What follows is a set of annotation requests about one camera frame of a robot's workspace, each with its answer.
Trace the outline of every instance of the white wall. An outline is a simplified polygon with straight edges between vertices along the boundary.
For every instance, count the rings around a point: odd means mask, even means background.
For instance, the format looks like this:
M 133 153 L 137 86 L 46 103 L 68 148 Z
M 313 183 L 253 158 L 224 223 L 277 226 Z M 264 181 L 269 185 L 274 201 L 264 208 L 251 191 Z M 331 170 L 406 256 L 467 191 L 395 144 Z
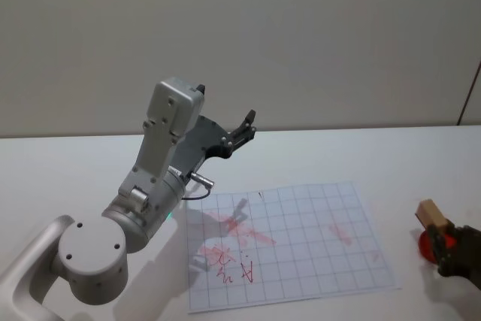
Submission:
M 139 132 L 155 82 L 264 129 L 455 124 L 480 0 L 0 0 L 0 136 Z

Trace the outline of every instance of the red object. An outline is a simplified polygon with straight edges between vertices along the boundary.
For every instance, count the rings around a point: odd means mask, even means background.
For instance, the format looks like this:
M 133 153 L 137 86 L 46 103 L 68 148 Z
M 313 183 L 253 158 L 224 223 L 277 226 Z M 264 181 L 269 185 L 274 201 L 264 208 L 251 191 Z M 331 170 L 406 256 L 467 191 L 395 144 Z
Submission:
M 446 248 L 451 248 L 456 245 L 455 238 L 449 235 L 444 235 L 444 239 L 446 240 Z M 429 241 L 428 233 L 426 231 L 424 231 L 419 237 L 418 247 L 419 252 L 425 259 L 431 263 L 434 263 L 435 265 L 437 264 L 436 259 L 434 258 L 433 250 L 431 249 L 431 242 Z

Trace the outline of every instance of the red scribble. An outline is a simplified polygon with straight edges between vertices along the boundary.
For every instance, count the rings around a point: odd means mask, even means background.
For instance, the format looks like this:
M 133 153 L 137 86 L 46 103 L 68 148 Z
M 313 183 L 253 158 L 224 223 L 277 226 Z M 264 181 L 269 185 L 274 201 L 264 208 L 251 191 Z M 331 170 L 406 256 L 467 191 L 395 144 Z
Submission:
M 227 283 L 227 282 L 232 283 L 231 277 L 225 275 L 224 266 L 220 266 L 219 272 L 217 272 L 217 275 L 216 275 L 216 276 L 218 277 L 218 276 L 220 276 L 220 275 L 222 275 L 222 281 L 223 281 L 223 283 Z
M 352 244 L 351 237 L 337 225 L 330 225 L 329 230 L 334 233 L 345 245 L 350 246 Z
M 244 267 L 244 264 L 241 262 L 240 266 L 242 266 L 242 278 L 247 277 L 250 283 L 253 282 L 253 262 L 250 262 L 250 269 L 246 271 L 246 268 Z
M 239 244 L 242 247 L 247 245 L 247 238 L 252 237 L 263 244 L 275 245 L 276 241 L 257 232 L 255 229 L 245 226 L 243 223 L 238 223 L 233 217 L 226 216 L 225 214 L 216 215 L 215 213 L 209 213 L 209 216 L 214 219 L 218 219 L 219 222 L 227 223 L 227 233 L 229 236 L 234 236 L 238 238 Z
M 221 245 L 215 245 L 212 248 L 202 246 L 199 253 L 209 260 L 209 266 L 221 265 L 225 266 L 230 261 L 235 261 L 235 258 L 229 254 L 230 249 Z

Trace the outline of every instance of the metal pin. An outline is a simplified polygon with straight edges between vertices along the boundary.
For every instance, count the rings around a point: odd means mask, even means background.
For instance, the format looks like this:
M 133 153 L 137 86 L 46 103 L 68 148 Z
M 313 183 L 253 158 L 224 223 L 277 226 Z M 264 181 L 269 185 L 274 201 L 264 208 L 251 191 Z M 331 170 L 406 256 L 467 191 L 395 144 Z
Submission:
M 209 180 L 208 178 L 198 174 L 198 173 L 195 173 L 195 172 L 192 172 L 190 174 L 190 179 L 191 180 L 194 180 L 195 182 L 197 183 L 200 183 L 201 185 L 203 185 L 206 189 L 212 189 L 213 185 L 214 185 L 214 182 L 212 180 Z

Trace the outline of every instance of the wooden block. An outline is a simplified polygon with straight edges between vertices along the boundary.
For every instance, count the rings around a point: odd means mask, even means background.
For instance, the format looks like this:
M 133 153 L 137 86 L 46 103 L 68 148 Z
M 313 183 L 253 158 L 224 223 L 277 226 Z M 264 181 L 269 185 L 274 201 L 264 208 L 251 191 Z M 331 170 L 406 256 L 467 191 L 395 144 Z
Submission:
M 435 225 L 440 232 L 444 232 L 448 226 L 448 220 L 432 199 L 425 199 L 419 203 L 416 216 L 424 228 Z

